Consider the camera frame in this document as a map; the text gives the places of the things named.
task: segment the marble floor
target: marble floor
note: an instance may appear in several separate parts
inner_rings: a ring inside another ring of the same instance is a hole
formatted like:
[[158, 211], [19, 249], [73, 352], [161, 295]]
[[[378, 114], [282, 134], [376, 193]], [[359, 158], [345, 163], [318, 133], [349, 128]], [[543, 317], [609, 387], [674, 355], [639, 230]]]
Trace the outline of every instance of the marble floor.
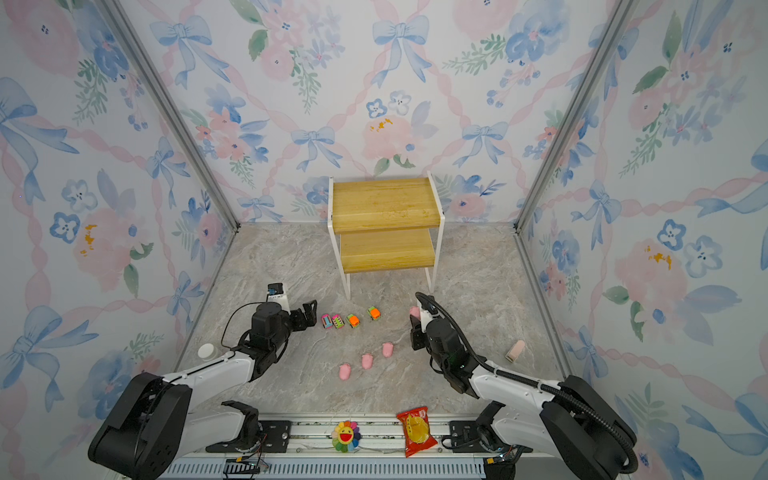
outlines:
[[[488, 403], [459, 395], [430, 369], [426, 350], [411, 349], [408, 311], [415, 305], [415, 292], [428, 292], [424, 270], [353, 274], [349, 301], [325, 224], [243, 225], [181, 368], [200, 362], [200, 345], [219, 346], [230, 314], [243, 303], [263, 300], [266, 285], [274, 282], [283, 282], [291, 308], [317, 299], [318, 324], [293, 333], [285, 356], [263, 377], [220, 394], [210, 404], [235, 399], [264, 413], [396, 413], [426, 405], [434, 413], [474, 415]], [[530, 376], [562, 378], [511, 225], [447, 224], [434, 294], [478, 354]], [[382, 312], [378, 321], [368, 317], [371, 305]], [[232, 319], [225, 344], [237, 343], [255, 307], [243, 308]], [[345, 318], [355, 313], [361, 325], [324, 329], [319, 324], [322, 313]], [[511, 364], [504, 354], [519, 339], [526, 348]], [[382, 355], [384, 342], [395, 344], [388, 359]], [[365, 353], [374, 357], [369, 370], [361, 367]], [[346, 381], [339, 379], [343, 363], [352, 367]]]

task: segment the wooden shelf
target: wooden shelf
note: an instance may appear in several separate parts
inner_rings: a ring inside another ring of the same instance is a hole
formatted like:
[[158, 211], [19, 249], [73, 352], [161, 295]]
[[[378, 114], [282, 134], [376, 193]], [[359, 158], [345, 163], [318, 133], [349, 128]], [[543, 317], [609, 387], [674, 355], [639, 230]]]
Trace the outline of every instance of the wooden shelf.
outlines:
[[341, 236], [341, 263], [344, 273], [424, 268], [435, 265], [435, 251], [427, 229], [347, 233]]
[[439, 226], [428, 178], [333, 184], [333, 229], [339, 235]]

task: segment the wall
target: wall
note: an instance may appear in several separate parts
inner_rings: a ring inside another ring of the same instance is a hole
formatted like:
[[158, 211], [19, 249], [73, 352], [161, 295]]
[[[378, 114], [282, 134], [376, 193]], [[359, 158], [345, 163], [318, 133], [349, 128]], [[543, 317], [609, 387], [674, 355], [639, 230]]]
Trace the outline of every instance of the wall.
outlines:
[[0, 478], [102, 478], [88, 443], [173, 369], [231, 229], [93, 5], [5, 0], [0, 42]]
[[637, 431], [633, 478], [768, 478], [767, 22], [640, 0], [525, 231], [573, 370]]
[[239, 218], [293, 222], [429, 170], [449, 221], [514, 220], [613, 4], [123, 2]]

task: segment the black cable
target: black cable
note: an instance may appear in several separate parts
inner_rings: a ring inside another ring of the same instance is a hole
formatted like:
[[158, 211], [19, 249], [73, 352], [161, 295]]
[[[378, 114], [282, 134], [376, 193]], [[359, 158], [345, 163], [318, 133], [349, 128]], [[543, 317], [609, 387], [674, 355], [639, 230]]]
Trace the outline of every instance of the black cable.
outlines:
[[158, 392], [157, 395], [154, 396], [154, 398], [152, 399], [152, 403], [149, 405], [149, 409], [147, 410], [147, 415], [144, 417], [144, 420], [141, 421], [141, 426], [139, 426], [139, 433], [136, 434], [136, 443], [134, 444], [134, 463], [133, 463], [134, 474], [132, 475], [134, 478], [138, 477], [138, 472], [136, 472], [136, 461], [138, 460], [139, 441], [141, 440], [141, 433], [144, 431], [144, 427], [147, 426], [147, 422], [149, 421], [150, 415], [154, 411], [154, 408], [157, 406], [157, 401], [163, 395], [163, 392], [168, 390], [170, 387], [174, 386], [174, 382], [180, 379], [181, 377], [182, 376], [179, 375], [175, 379], [163, 385], [162, 388], [160, 388], [160, 392]]
[[224, 326], [224, 331], [221, 333], [221, 340], [219, 340], [219, 343], [221, 344], [222, 347], [224, 347], [225, 349], [233, 349], [234, 348], [233, 346], [226, 346], [226, 345], [224, 345], [224, 334], [227, 333], [227, 329], [230, 327], [230, 322], [232, 321], [232, 317], [235, 316], [235, 313], [239, 312], [240, 309], [243, 308], [244, 306], [256, 305], [257, 303], [266, 303], [266, 302], [245, 303], [244, 305], [238, 306], [237, 310], [232, 312], [232, 315], [230, 315], [230, 319], [227, 320], [227, 324]]
[[424, 293], [416, 292], [416, 299], [421, 302], [423, 306], [426, 306], [427, 304], [430, 304], [434, 306], [450, 323], [454, 330], [456, 330], [456, 333], [458, 333], [459, 339], [461, 339], [462, 343], [464, 343], [464, 347], [467, 349], [469, 354], [472, 356], [473, 359], [484, 369], [488, 370], [489, 372], [493, 372], [494, 375], [498, 375], [501, 377], [504, 377], [506, 379], [514, 380], [516, 382], [520, 382], [527, 386], [532, 386], [540, 389], [542, 392], [550, 393], [559, 399], [570, 403], [571, 406], [574, 407], [575, 410], [583, 412], [587, 417], [595, 421], [597, 424], [599, 424], [606, 432], [608, 432], [614, 440], [619, 444], [622, 450], [624, 450], [624, 454], [627, 456], [627, 460], [629, 461], [628, 464], [623, 465], [621, 467], [621, 470], [619, 470], [620, 473], [634, 473], [637, 471], [637, 456], [634, 454], [634, 450], [632, 449], [632, 444], [629, 443], [626, 438], [620, 434], [610, 423], [608, 423], [607, 420], [605, 420], [603, 417], [599, 416], [597, 412], [595, 412], [590, 406], [582, 402], [581, 400], [575, 398], [573, 395], [570, 395], [566, 392], [563, 392], [560, 389], [556, 389], [555, 387], [546, 385], [544, 383], [539, 384], [536, 380], [529, 379], [524, 376], [515, 375], [512, 372], [507, 372], [505, 370], [501, 369], [494, 369], [491, 367], [488, 363], [486, 363], [483, 359], [481, 359], [477, 353], [472, 349], [472, 346], [469, 344], [469, 340], [467, 340], [467, 337], [464, 335], [464, 332], [462, 332], [461, 327], [458, 326], [456, 321], [453, 319], [450, 313], [448, 313], [448, 310], [443, 308], [439, 303], [434, 301], [434, 299], [429, 298]]

